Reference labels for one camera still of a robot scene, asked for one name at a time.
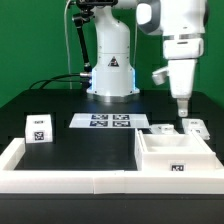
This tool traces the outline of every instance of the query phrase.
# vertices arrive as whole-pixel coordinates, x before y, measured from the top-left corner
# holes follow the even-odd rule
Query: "white cube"
[[[26,143],[52,142],[51,116],[28,115],[26,119]]]

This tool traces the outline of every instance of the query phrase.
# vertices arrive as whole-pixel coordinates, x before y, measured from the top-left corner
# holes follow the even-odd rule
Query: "warning label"
[[[113,58],[111,59],[111,61],[110,61],[110,63],[109,63],[108,66],[110,66],[110,67],[119,67],[119,64],[118,64],[118,62],[117,62],[117,59],[116,59],[115,57],[113,57]]]

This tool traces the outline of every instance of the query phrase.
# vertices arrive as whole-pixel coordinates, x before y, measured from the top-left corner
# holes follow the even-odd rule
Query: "black cable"
[[[62,79],[62,78],[69,78],[69,77],[80,77],[80,75],[79,75],[79,73],[73,73],[73,74],[65,74],[65,75],[55,76],[55,77],[49,79],[48,81],[46,81],[45,83],[43,83],[39,89],[43,89],[46,85],[48,85],[50,82],[53,82],[53,80],[55,80],[55,79]]]
[[[44,80],[40,80],[40,81],[37,81],[37,82],[33,83],[33,84],[29,87],[29,89],[32,89],[32,88],[33,88],[36,84],[38,84],[38,83],[41,83],[41,82],[48,82],[48,81],[50,81],[50,82],[77,82],[77,83],[80,83],[80,81],[44,79]]]

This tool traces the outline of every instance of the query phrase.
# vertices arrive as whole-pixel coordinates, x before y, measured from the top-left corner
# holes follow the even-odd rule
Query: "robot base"
[[[125,95],[125,96],[103,96],[96,93],[88,93],[87,97],[89,99],[97,100],[105,103],[125,103],[139,98],[139,90],[136,90],[134,93]]]

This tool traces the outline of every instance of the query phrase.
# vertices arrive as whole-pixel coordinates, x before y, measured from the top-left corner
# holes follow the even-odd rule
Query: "white block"
[[[216,155],[195,132],[144,135],[136,131],[135,158],[141,171],[215,170]]]
[[[28,115],[26,120],[26,143],[52,142],[51,116]]]

